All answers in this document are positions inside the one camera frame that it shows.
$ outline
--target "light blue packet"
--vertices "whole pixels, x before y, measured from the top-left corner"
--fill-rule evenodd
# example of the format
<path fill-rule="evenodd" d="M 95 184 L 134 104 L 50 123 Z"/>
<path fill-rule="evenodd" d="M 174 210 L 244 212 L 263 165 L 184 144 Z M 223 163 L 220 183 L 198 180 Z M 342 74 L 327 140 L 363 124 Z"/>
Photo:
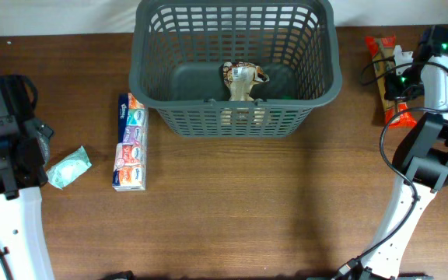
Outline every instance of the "light blue packet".
<path fill-rule="evenodd" d="M 46 174 L 50 184 L 59 189 L 63 189 L 86 172 L 91 166 L 89 157 L 84 147 L 81 146 L 77 151 L 51 167 Z"/>

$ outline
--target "white backdrop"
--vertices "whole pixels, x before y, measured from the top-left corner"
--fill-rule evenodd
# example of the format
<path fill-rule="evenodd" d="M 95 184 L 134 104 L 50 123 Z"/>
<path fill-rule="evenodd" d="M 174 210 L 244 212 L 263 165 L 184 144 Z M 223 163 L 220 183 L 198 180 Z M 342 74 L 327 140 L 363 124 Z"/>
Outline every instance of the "white backdrop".
<path fill-rule="evenodd" d="M 330 2 L 337 26 L 448 23 L 448 0 Z M 0 0 L 0 36 L 132 32 L 138 3 L 139 0 Z"/>

